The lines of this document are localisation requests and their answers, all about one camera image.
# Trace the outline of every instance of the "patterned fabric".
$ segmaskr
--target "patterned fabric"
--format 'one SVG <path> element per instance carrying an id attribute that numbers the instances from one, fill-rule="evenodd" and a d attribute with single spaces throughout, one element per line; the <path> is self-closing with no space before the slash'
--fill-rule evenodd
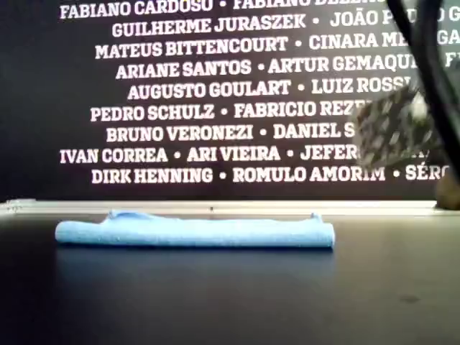
<path id="1" fill-rule="evenodd" d="M 397 164 L 442 145 L 415 83 L 356 109 L 351 120 L 359 150 L 357 163 L 368 170 Z"/>

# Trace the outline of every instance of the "black strap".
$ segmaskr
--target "black strap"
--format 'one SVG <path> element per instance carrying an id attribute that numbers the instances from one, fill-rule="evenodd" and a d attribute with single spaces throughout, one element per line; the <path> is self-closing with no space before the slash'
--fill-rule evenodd
<path id="1" fill-rule="evenodd" d="M 442 137 L 451 167 L 460 176 L 459 99 L 443 68 L 437 42 L 438 15 L 443 0 L 419 0 L 417 21 L 412 27 L 404 10 L 401 11 L 404 7 L 400 0 L 387 0 L 387 3 L 395 22 L 402 29 L 402 34 L 409 37 L 410 50 L 420 72 L 426 101 Z"/>

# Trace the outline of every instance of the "folded towel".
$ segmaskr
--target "folded towel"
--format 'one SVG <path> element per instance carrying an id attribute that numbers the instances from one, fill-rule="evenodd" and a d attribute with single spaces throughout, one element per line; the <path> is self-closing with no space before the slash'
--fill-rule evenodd
<path id="1" fill-rule="evenodd" d="M 333 248 L 334 227 L 313 214 L 302 221 L 178 219 L 112 211 L 99 224 L 63 221 L 60 243 L 155 247 Z"/>

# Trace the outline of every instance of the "black wall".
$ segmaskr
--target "black wall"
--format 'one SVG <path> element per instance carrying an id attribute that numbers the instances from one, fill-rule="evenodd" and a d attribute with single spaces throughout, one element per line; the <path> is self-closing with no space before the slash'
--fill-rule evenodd
<path id="1" fill-rule="evenodd" d="M 397 44 L 385 45 L 384 36 L 394 32 L 395 27 L 386 17 L 386 6 L 381 1 L 348 0 L 311 0 L 299 3 L 308 3 L 308 6 L 278 6 L 270 4 L 289 4 L 294 1 L 228 1 L 226 6 L 220 6 L 218 0 L 187 0 L 183 6 L 201 7 L 212 5 L 210 11 L 188 11 L 167 14 L 134 14 L 136 1 L 131 1 L 131 14 L 125 17 L 97 17 L 97 18 L 68 18 L 75 12 L 67 11 L 66 18 L 61 19 L 60 5 L 72 6 L 78 1 L 3 1 L 1 6 L 1 45 L 0 45 L 0 76 L 2 89 L 2 102 L 0 113 L 0 201 L 11 198 L 38 198 L 56 200 L 180 200 L 180 199 L 426 199 L 432 198 L 432 189 L 441 167 L 417 167 L 423 159 L 414 159 L 397 167 L 399 172 L 395 176 L 394 169 L 386 169 L 374 175 L 374 180 L 360 180 L 359 168 L 354 166 L 354 160 L 344 155 L 345 146 L 337 146 L 332 152 L 331 159 L 302 160 L 301 152 L 306 145 L 348 145 L 352 143 L 352 127 L 349 122 L 349 111 L 354 100 L 376 99 L 391 88 L 397 88 L 404 77 L 415 75 L 413 64 L 409 66 L 395 65 L 391 69 L 380 69 L 374 65 L 371 70 L 353 70 L 353 65 L 340 69 L 344 59 L 352 61 L 352 57 L 379 55 L 383 60 L 395 59 L 389 55 L 400 55 L 409 59 L 400 63 L 410 62 L 406 47 Z M 160 6 L 161 1 L 155 1 L 155 6 Z M 173 1 L 165 1 L 165 7 L 172 8 Z M 260 8 L 238 9 L 244 4 Z M 362 12 L 369 20 L 368 25 L 333 26 L 331 21 L 336 13 L 345 12 L 356 14 Z M 446 61 L 459 51 L 460 38 L 458 36 L 458 20 L 460 7 L 445 6 L 442 30 L 440 33 Z M 249 31 L 216 32 L 213 28 L 219 25 L 223 18 L 249 17 L 252 29 Z M 117 28 L 117 23 L 146 22 L 147 27 L 151 22 L 180 21 L 188 19 L 205 19 L 210 32 L 190 34 L 153 34 L 137 35 L 134 37 L 114 37 L 112 29 Z M 256 22 L 262 25 L 272 23 L 272 29 L 258 29 Z M 348 47 L 342 49 L 316 49 L 315 35 L 348 35 L 354 41 L 355 34 L 364 34 L 367 47 Z M 223 45 L 225 39 L 255 39 L 264 37 L 265 42 L 277 44 L 276 51 L 240 52 L 240 53 L 214 53 L 197 54 L 196 49 L 190 55 L 173 55 L 167 53 L 169 47 L 179 45 L 179 41 L 208 40 L 208 49 Z M 96 46 L 108 45 L 108 52 L 114 45 L 131 45 L 142 43 L 155 47 L 149 57 L 121 57 L 116 58 L 115 52 L 106 58 L 96 58 Z M 276 63 L 282 65 L 282 59 L 307 58 L 311 61 L 324 61 L 328 70 L 315 69 L 298 72 L 278 70 Z M 233 66 L 240 66 L 246 74 L 218 74 L 188 76 L 189 68 L 197 68 L 197 64 L 211 61 L 236 61 Z M 176 76 L 162 78 L 116 79 L 119 66 L 139 64 L 177 63 Z M 335 89 L 332 93 L 318 93 L 314 85 L 322 80 L 335 78 L 337 85 L 344 88 L 342 92 Z M 359 87 L 363 78 L 374 78 L 377 85 L 386 78 L 386 90 L 367 92 Z M 270 96 L 220 96 L 211 94 L 211 85 L 223 85 L 228 82 L 248 81 L 252 88 L 259 82 L 286 81 L 289 86 L 281 86 L 279 94 Z M 187 84 L 202 83 L 206 94 L 204 97 L 178 96 L 172 98 L 133 99 L 131 87 L 139 85 L 159 84 Z M 303 84 L 305 89 L 299 90 L 298 85 Z M 200 91 L 199 86 L 190 87 L 190 94 Z M 340 104 L 332 115 L 322 114 L 327 110 L 326 104 Z M 285 117 L 257 117 L 237 118 L 235 104 L 249 104 L 247 107 L 256 108 L 256 104 L 271 102 L 271 107 L 279 106 L 280 102 L 310 102 L 313 108 L 310 116 L 285 116 Z M 159 120 L 149 119 L 150 106 L 172 106 L 180 104 L 197 104 L 201 110 L 200 119 Z M 91 121 L 91 108 L 100 107 L 138 106 L 145 110 L 142 121 Z M 213 118 L 207 119 L 206 109 L 212 107 Z M 305 139 L 275 139 L 274 124 L 284 127 L 305 126 L 304 124 L 323 125 L 323 136 L 320 138 Z M 337 137 L 327 137 L 331 125 L 339 132 Z M 189 132 L 190 128 L 238 125 L 234 127 L 233 139 L 226 141 L 209 140 L 178 140 L 168 134 Z M 236 139 L 238 136 L 248 134 L 248 126 L 252 126 L 252 137 Z M 164 138 L 151 142 L 107 142 L 108 128 L 115 130 L 117 127 L 159 127 L 157 133 L 163 131 Z M 265 129 L 266 135 L 261 135 L 260 130 Z M 265 161 L 226 161 L 225 152 L 221 147 L 249 147 L 266 146 L 272 148 L 272 157 L 279 155 L 280 160 Z M 199 147 L 215 147 L 215 160 L 206 161 L 203 156 L 201 162 L 189 161 L 190 150 Z M 116 148 L 155 148 L 156 152 L 162 148 L 165 151 L 167 162 L 104 162 L 102 152 L 104 149 Z M 61 150 L 94 150 L 98 149 L 98 162 L 72 164 L 69 155 Z M 207 182 L 201 183 L 158 183 L 152 179 L 149 183 L 138 183 L 135 180 L 136 169 L 151 169 L 151 177 L 155 172 L 165 168 L 211 169 L 212 178 L 207 175 Z M 247 169 L 264 167 L 285 167 L 285 170 L 298 171 L 305 174 L 301 181 L 281 180 L 280 182 L 238 182 L 235 168 Z M 125 183 L 93 183 L 94 170 L 130 170 L 131 182 Z M 250 176 L 251 170 L 245 170 Z M 411 171 L 418 171 L 417 180 Z M 342 177 L 335 179 L 335 173 Z"/>

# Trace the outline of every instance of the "blurred object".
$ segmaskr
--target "blurred object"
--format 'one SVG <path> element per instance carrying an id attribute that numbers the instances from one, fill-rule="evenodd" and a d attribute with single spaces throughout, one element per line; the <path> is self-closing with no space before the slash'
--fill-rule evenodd
<path id="1" fill-rule="evenodd" d="M 359 150 L 357 163 L 367 170 L 395 165 L 442 145 L 415 83 L 357 109 L 351 121 Z"/>
<path id="2" fill-rule="evenodd" d="M 409 48 L 418 66 L 423 95 L 442 138 L 452 173 L 460 176 L 460 105 L 458 89 L 456 91 L 454 85 L 460 79 L 457 72 L 449 73 L 449 80 L 439 54 L 438 17 L 443 1 L 418 0 L 417 20 L 413 26 L 407 25 L 408 18 L 401 0 L 387 0 L 387 4 L 403 36 L 410 38 Z M 454 70 L 458 70 L 457 65 L 453 65 Z"/>
<path id="3" fill-rule="evenodd" d="M 404 86 L 357 109 L 351 116 L 359 150 L 358 164 L 364 169 L 394 165 L 421 151 L 431 151 L 428 157 L 431 161 L 447 159 L 457 176 L 460 175 L 457 159 L 460 62 L 454 62 L 449 68 L 449 75 L 455 81 L 453 85 L 443 69 L 437 43 L 437 18 L 442 3 L 442 0 L 419 0 L 418 19 L 413 26 L 401 0 L 387 0 L 419 67 L 420 83 Z"/>
<path id="4" fill-rule="evenodd" d="M 460 183 L 451 170 L 436 184 L 437 207 L 445 210 L 460 210 Z"/>

